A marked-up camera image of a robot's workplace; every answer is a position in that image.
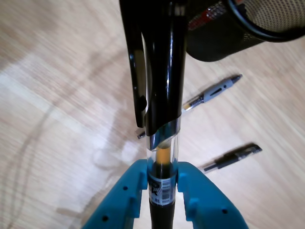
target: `blue clamp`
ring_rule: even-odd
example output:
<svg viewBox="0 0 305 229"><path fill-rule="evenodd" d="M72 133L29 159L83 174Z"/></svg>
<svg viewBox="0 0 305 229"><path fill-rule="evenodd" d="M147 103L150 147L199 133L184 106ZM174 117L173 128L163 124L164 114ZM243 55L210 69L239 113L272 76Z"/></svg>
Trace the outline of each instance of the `blue clamp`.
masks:
<svg viewBox="0 0 305 229"><path fill-rule="evenodd" d="M140 217L142 190L147 189L147 160L133 163L114 185L83 229L132 229ZM199 169L178 165L178 192L183 192L186 220L194 229L248 229L233 203Z"/></svg>

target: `transparent pen barrel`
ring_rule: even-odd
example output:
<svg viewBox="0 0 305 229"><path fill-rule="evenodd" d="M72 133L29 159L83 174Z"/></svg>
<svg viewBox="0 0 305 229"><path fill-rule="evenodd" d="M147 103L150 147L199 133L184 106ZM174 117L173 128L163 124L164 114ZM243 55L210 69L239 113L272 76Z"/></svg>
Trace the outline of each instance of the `transparent pen barrel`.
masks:
<svg viewBox="0 0 305 229"><path fill-rule="evenodd" d="M149 197L153 204L164 206L175 201L178 153L179 133L156 149L147 150Z"/></svg>

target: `sticker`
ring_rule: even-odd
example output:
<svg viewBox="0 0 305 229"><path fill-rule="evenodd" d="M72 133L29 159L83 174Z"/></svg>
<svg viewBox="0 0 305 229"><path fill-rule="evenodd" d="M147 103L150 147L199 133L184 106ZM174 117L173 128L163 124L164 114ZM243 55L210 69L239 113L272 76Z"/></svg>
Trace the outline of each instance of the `sticker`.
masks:
<svg viewBox="0 0 305 229"><path fill-rule="evenodd" d="M158 205L167 205L175 200L175 176L168 179L158 179L148 176L149 199Z"/></svg>

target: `black mesh cup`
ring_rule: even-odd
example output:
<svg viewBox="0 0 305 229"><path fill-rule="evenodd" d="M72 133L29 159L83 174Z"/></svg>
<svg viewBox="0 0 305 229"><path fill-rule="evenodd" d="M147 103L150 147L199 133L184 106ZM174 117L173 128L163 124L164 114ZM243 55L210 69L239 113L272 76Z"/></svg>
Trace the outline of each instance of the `black mesh cup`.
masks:
<svg viewBox="0 0 305 229"><path fill-rule="evenodd" d="M304 0L190 0L187 13L187 52L205 62L305 35Z"/></svg>

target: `wooden floor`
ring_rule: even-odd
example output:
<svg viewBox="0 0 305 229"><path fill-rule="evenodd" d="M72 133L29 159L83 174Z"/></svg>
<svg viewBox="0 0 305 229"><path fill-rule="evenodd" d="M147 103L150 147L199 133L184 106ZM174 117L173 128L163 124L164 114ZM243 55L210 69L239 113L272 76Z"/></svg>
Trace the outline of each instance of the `wooden floor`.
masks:
<svg viewBox="0 0 305 229"><path fill-rule="evenodd" d="M207 176L251 229L303 229L305 39L187 56L183 100L234 73L243 79L183 117L179 160L257 143L262 153ZM81 227L146 157L118 0L0 1L0 120L0 228ZM134 228L149 227L145 191ZM173 228L192 228L180 193Z"/></svg>

